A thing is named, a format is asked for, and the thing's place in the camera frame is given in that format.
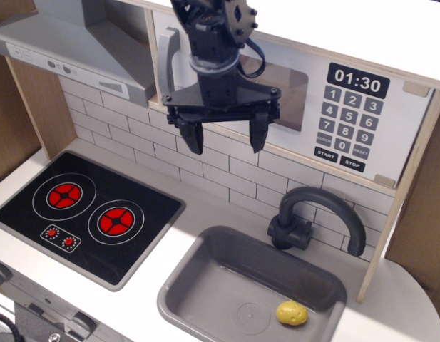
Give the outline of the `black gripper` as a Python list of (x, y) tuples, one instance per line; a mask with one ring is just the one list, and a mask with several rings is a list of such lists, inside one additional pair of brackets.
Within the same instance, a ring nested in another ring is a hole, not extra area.
[(249, 81), (236, 66), (194, 67), (197, 82), (163, 94), (168, 122), (179, 128), (191, 152), (203, 153), (203, 123), (249, 120), (250, 144), (265, 145), (268, 123), (280, 118), (279, 88)]

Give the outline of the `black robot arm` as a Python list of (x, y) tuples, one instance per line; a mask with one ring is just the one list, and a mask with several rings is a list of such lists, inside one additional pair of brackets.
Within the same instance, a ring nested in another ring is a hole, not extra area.
[(263, 149), (268, 126), (280, 116), (279, 88), (254, 82), (265, 65), (246, 73), (240, 51), (262, 49), (250, 35), (257, 12), (246, 1), (173, 1), (174, 12), (188, 35), (190, 67), (197, 83), (176, 90), (172, 59), (180, 49), (178, 30), (167, 28), (158, 41), (157, 77), (168, 122), (179, 129), (190, 151), (203, 152), (203, 123), (247, 121), (254, 152)]

